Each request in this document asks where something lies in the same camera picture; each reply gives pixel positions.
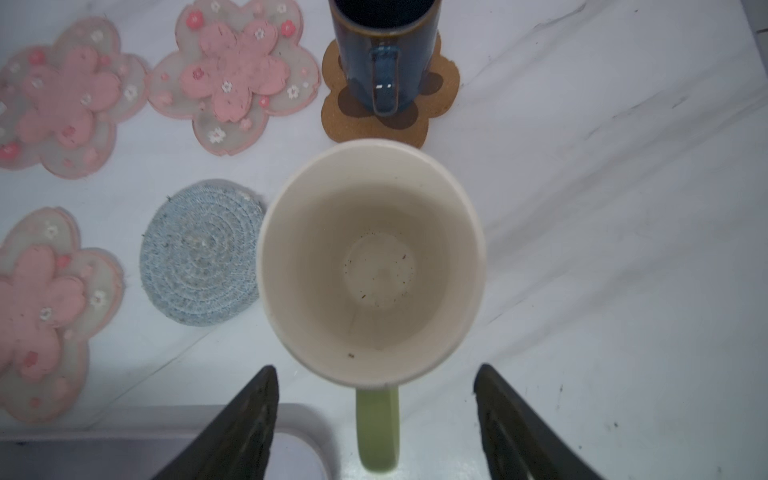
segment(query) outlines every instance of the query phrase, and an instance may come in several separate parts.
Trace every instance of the green mug handle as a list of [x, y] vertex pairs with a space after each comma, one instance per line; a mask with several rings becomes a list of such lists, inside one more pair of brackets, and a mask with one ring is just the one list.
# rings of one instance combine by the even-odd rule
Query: green mug handle
[[357, 450], [362, 466], [388, 472], [400, 456], [400, 404], [397, 387], [357, 390]]

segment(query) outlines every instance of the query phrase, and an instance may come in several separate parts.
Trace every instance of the pink flower coaster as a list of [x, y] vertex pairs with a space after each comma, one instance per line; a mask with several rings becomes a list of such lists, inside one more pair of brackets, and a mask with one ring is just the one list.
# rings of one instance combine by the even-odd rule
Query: pink flower coaster
[[104, 18], [76, 22], [52, 47], [20, 51], [0, 70], [0, 167], [94, 173], [112, 152], [116, 124], [144, 106], [145, 75]]
[[179, 51], [148, 75], [149, 102], [163, 115], [191, 118], [195, 137], [216, 155], [239, 153], [270, 115], [288, 115], [317, 95], [320, 75], [299, 46], [293, 0], [197, 0], [176, 21]]
[[122, 296], [118, 263], [80, 250], [63, 210], [43, 208], [19, 222], [0, 247], [0, 407], [23, 422], [68, 409], [88, 371], [88, 339]]

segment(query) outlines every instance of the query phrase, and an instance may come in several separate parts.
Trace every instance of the coaster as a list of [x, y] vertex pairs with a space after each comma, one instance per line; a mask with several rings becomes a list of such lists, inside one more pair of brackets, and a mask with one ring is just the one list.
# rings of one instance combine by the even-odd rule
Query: coaster
[[179, 51], [147, 77], [149, 101], [167, 117], [191, 118], [210, 153], [239, 153], [270, 115], [292, 114], [317, 95], [319, 68], [299, 46], [302, 27], [293, 0], [197, 0], [176, 22]]
[[149, 300], [184, 325], [209, 326], [259, 298], [256, 243], [264, 213], [223, 180], [168, 197], [144, 234], [139, 269]]
[[112, 153], [117, 124], [144, 106], [145, 75], [138, 57], [120, 53], [105, 18], [75, 22], [53, 46], [21, 50], [0, 69], [0, 167], [94, 173]]
[[376, 117], [346, 86], [336, 40], [323, 56], [323, 79], [331, 93], [323, 102], [320, 118], [331, 140], [343, 142], [358, 138], [386, 138], [421, 148], [427, 138], [429, 119], [439, 117], [453, 105], [458, 93], [458, 68], [440, 55], [440, 35], [422, 86], [422, 93], [404, 111], [391, 117]]
[[88, 371], [88, 339], [123, 296], [109, 253], [80, 249], [74, 220], [43, 208], [0, 247], [0, 406], [43, 422], [72, 406]]

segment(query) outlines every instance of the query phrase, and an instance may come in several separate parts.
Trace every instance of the blue mug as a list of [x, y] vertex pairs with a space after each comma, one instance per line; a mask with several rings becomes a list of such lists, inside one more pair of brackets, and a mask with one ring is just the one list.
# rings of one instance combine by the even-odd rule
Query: blue mug
[[437, 39], [441, 0], [329, 0], [349, 91], [388, 117], [421, 91]]

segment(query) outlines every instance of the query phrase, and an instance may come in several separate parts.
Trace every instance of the countertop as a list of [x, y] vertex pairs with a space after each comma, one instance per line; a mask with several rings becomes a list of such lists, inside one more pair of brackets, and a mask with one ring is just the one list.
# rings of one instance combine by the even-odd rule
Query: countertop
[[[320, 61], [333, 39], [328, 5], [299, 4], [301, 44]], [[155, 65], [176, 49], [184, 5], [4, 0], [0, 61], [106, 15], [122, 50]], [[488, 477], [472, 395], [483, 362], [605, 478], [765, 478], [768, 81], [741, 4], [445, 2], [439, 28], [462, 86], [423, 150], [475, 204], [488, 284], [460, 348], [401, 388], [401, 458], [386, 478]], [[259, 302], [219, 326], [186, 327], [153, 308], [138, 272], [141, 234], [167, 195], [225, 178], [268, 204], [332, 146], [320, 124], [327, 94], [323, 85], [308, 108], [271, 118], [234, 157], [207, 153], [189, 121], [148, 105], [90, 177], [0, 171], [0, 232], [63, 207], [84, 247], [120, 260], [126, 284], [90, 341], [71, 411], [35, 427], [0, 412], [5, 437], [223, 405], [269, 363], [281, 401], [328, 425], [321, 448], [336, 477], [371, 476], [356, 454], [353, 391], [300, 366]]]

